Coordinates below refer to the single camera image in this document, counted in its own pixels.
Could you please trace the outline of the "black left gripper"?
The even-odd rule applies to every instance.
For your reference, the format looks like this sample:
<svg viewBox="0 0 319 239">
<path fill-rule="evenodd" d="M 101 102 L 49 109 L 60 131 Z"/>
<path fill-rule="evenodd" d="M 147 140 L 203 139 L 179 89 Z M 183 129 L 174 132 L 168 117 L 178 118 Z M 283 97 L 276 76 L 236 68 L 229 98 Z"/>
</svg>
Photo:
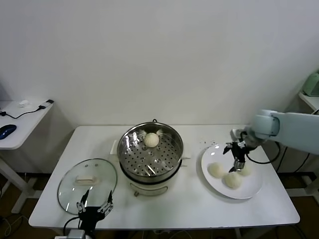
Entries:
<svg viewBox="0 0 319 239">
<path fill-rule="evenodd" d="M 107 202 L 101 207 L 89 206 L 85 207 L 87 198 L 89 195 L 89 189 L 81 197 L 81 200 L 76 203 L 77 210 L 79 213 L 79 219 L 81 221 L 79 229 L 84 231 L 94 231 L 96 224 L 105 218 L 105 215 L 108 215 L 114 205 L 113 205 L 113 196 L 112 191 L 110 191 Z"/>
</svg>

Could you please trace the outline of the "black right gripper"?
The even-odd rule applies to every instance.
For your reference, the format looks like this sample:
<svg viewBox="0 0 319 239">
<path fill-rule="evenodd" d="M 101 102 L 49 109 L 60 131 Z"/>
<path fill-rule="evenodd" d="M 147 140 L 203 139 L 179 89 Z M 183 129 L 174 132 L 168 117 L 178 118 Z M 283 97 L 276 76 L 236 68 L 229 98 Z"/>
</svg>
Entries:
<svg viewBox="0 0 319 239">
<path fill-rule="evenodd" d="M 226 154 L 230 150 L 232 151 L 235 160 L 229 173 L 241 171 L 245 166 L 245 155 L 249 154 L 251 148 L 243 140 L 226 143 L 223 154 Z"/>
</svg>

